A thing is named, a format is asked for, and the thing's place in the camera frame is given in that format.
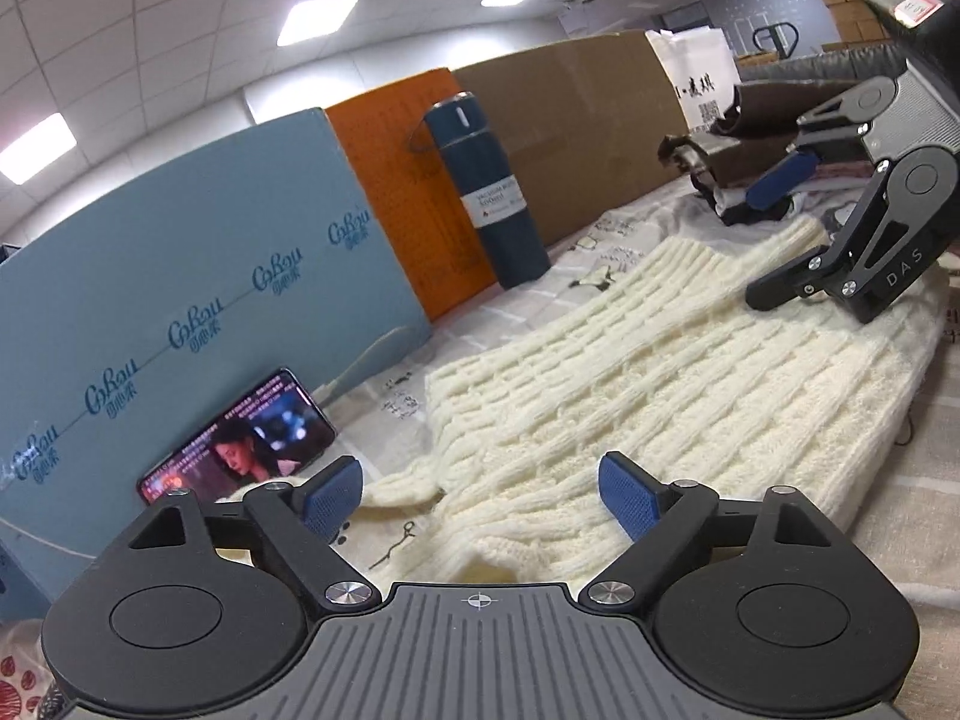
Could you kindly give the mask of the cream cable knit sweater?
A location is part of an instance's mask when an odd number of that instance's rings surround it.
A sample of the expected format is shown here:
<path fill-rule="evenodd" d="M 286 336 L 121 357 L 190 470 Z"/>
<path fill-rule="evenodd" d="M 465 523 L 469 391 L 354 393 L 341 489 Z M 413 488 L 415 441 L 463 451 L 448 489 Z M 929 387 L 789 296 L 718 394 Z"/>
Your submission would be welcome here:
<path fill-rule="evenodd" d="M 926 271 L 871 323 L 823 298 L 745 304 L 822 236 L 805 218 L 737 255 L 665 239 L 547 327 L 431 372 L 431 449 L 364 491 L 370 511 L 423 514 L 374 580 L 581 587 L 628 543 L 599 496 L 608 452 L 734 499 L 788 484 L 848 527 L 934 358 L 949 282 Z"/>

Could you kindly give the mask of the pink knitted garment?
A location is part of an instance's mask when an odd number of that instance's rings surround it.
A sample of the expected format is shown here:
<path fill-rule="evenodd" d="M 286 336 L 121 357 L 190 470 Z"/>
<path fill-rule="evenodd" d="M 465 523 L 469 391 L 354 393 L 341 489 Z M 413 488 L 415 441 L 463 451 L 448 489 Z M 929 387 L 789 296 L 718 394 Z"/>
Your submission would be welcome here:
<path fill-rule="evenodd" d="M 815 168 L 812 182 L 823 181 L 861 181 L 869 179 L 875 172 L 871 161 L 854 161 L 854 163 L 822 163 Z"/>

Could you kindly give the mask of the dark brown folded garment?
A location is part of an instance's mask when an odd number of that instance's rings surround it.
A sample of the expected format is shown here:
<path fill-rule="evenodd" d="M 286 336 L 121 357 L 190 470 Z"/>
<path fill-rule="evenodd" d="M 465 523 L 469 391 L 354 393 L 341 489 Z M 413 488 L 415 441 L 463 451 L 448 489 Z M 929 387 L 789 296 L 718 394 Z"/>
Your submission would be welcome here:
<path fill-rule="evenodd" d="M 706 130 L 665 135 L 658 160 L 704 185 L 745 187 L 786 156 L 801 115 L 855 86 L 850 80 L 736 85 L 732 104 Z"/>

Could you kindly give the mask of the smartphone playing video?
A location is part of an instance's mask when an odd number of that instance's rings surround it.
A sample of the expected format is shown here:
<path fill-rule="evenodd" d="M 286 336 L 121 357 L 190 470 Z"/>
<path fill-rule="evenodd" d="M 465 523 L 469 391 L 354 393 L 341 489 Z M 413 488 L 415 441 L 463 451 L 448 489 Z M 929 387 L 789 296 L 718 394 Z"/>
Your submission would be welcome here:
<path fill-rule="evenodd" d="M 215 502 L 251 484 L 295 476 L 334 440 L 334 425 L 308 390 L 293 372 L 278 369 L 149 468 L 137 493 L 146 504 L 181 489 Z"/>

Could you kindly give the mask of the grey printed bed sheet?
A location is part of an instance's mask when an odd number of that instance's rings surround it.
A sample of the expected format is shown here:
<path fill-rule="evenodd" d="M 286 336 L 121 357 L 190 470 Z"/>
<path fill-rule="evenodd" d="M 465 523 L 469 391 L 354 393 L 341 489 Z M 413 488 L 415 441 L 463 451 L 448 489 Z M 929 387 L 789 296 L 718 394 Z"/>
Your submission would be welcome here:
<path fill-rule="evenodd" d="M 331 403 L 342 455 L 176 489 L 3 661 L 70 718 L 890 718 L 910 603 L 846 538 L 947 280 L 863 322 L 866 216 L 667 184 Z"/>

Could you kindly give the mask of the white printed shopping bag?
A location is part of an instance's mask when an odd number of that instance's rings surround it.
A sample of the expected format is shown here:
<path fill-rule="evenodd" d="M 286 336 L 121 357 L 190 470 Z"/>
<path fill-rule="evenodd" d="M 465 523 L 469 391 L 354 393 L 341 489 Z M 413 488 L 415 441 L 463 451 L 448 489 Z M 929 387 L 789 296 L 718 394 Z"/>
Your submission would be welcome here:
<path fill-rule="evenodd" d="M 708 130 L 732 106 L 740 83 L 724 32 L 709 26 L 682 32 L 651 29 L 646 37 L 674 88 L 688 130 Z"/>

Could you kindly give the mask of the black pallet jack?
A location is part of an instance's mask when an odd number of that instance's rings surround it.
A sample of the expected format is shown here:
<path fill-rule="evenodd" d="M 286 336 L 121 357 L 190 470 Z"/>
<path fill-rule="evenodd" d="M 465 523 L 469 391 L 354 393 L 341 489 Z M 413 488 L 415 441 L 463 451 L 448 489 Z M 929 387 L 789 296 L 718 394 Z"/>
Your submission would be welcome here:
<path fill-rule="evenodd" d="M 800 32 L 791 21 L 763 25 L 752 32 L 752 43 L 761 54 L 775 54 L 779 60 L 791 59 L 799 46 Z"/>

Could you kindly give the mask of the black leather sofa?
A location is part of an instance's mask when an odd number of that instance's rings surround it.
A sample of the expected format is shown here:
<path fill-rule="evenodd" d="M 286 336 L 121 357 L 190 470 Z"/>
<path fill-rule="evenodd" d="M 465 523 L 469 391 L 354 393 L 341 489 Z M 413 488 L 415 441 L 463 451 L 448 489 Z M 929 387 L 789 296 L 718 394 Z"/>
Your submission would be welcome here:
<path fill-rule="evenodd" d="M 874 76 L 898 78 L 907 70 L 907 57 L 892 43 L 857 44 L 843 50 L 793 57 L 739 70 L 747 82 L 865 82 Z"/>

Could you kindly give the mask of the large brown cardboard box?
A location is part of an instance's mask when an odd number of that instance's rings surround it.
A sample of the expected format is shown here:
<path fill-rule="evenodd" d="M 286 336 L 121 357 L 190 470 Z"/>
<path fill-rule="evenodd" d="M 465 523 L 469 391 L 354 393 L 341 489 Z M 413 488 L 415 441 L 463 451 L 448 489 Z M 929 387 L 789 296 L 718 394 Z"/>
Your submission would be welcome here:
<path fill-rule="evenodd" d="M 454 76 L 487 114 L 545 244 L 679 177 L 658 151 L 686 120 L 644 32 L 548 44 Z"/>

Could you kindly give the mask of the light blue flat box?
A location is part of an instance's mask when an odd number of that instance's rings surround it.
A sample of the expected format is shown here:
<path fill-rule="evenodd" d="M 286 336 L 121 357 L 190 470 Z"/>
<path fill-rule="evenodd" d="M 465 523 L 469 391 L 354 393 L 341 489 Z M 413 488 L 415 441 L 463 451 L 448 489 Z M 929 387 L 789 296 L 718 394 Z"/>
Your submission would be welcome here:
<path fill-rule="evenodd" d="M 142 511 L 139 479 L 278 369 L 343 394 L 427 314 L 327 115 L 163 164 L 2 266 L 2 616 Z"/>

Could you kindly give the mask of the dark blue vacuum bottle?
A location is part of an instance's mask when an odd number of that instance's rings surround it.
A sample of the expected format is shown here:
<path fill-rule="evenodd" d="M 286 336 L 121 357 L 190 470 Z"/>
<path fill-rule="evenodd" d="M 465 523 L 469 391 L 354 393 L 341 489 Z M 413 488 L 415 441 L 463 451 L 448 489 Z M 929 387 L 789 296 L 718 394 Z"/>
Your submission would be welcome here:
<path fill-rule="evenodd" d="M 413 126 L 407 148 L 438 151 L 501 288 L 550 270 L 524 193 L 475 94 L 460 91 L 433 104 Z"/>

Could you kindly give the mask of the orange flat box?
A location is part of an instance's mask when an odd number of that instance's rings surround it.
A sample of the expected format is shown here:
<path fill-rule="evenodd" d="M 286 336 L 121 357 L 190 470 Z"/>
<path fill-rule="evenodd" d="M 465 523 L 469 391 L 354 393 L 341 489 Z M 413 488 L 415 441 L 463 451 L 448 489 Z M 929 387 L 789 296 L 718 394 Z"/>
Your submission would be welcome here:
<path fill-rule="evenodd" d="M 460 93 L 447 68 L 407 76 L 325 109 L 428 319 L 494 283 L 423 115 Z"/>

